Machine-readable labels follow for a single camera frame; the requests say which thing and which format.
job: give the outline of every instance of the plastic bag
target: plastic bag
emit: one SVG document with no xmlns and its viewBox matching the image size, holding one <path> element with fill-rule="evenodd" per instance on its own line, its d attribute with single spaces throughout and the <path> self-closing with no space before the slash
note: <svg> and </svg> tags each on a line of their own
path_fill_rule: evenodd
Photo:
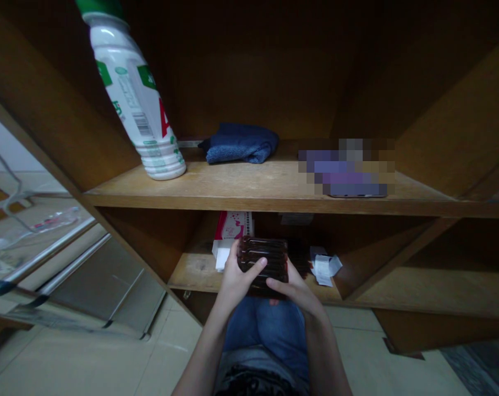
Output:
<svg viewBox="0 0 499 396">
<path fill-rule="evenodd" d="M 73 206 L 62 212 L 56 212 L 51 216 L 45 218 L 40 223 L 31 226 L 35 232 L 29 232 L 21 226 L 13 227 L 5 235 L 0 238 L 0 250 L 11 248 L 24 238 L 31 238 L 35 235 L 55 230 L 59 227 L 64 227 L 78 221 L 80 218 L 80 211 L 78 206 Z"/>
</svg>

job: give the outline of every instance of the blue towel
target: blue towel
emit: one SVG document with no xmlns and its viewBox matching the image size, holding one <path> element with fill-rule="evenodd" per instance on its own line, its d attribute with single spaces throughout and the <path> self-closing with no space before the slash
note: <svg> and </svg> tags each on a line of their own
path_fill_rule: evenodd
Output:
<svg viewBox="0 0 499 396">
<path fill-rule="evenodd" d="M 216 135 L 200 143 L 209 164 L 244 160 L 262 163 L 275 152 L 278 135 L 261 126 L 222 123 Z"/>
</svg>

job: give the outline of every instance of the tile floor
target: tile floor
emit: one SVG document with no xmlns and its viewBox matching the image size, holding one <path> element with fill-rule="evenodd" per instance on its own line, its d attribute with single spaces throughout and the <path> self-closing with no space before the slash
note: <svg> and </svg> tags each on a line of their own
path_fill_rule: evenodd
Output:
<svg viewBox="0 0 499 396">
<path fill-rule="evenodd" d="M 388 353 L 370 310 L 328 307 L 355 396 L 469 396 L 439 351 Z M 0 350 L 1 395 L 170 395 L 201 328 L 167 297 L 146 342 L 34 327 Z"/>
</svg>

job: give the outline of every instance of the person's right hand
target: person's right hand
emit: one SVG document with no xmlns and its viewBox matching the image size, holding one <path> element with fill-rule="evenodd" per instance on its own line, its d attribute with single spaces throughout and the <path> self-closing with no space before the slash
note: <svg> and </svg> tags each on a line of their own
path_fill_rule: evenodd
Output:
<svg viewBox="0 0 499 396">
<path fill-rule="evenodd" d="M 270 289 L 289 297 L 289 299 L 296 303 L 304 313 L 318 316 L 319 313 L 324 312 L 321 302 L 310 290 L 289 258 L 288 283 L 283 283 L 280 280 L 278 281 L 273 278 L 267 278 L 266 284 Z"/>
</svg>

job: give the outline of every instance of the wall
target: wall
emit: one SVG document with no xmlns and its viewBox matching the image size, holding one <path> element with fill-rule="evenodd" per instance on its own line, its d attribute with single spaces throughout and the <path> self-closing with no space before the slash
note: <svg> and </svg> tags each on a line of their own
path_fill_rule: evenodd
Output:
<svg viewBox="0 0 499 396">
<path fill-rule="evenodd" d="M 0 123 L 0 155 L 24 182 L 25 190 L 65 192 L 59 182 L 29 151 Z M 16 184 L 0 162 L 0 189 L 9 193 Z"/>
</svg>

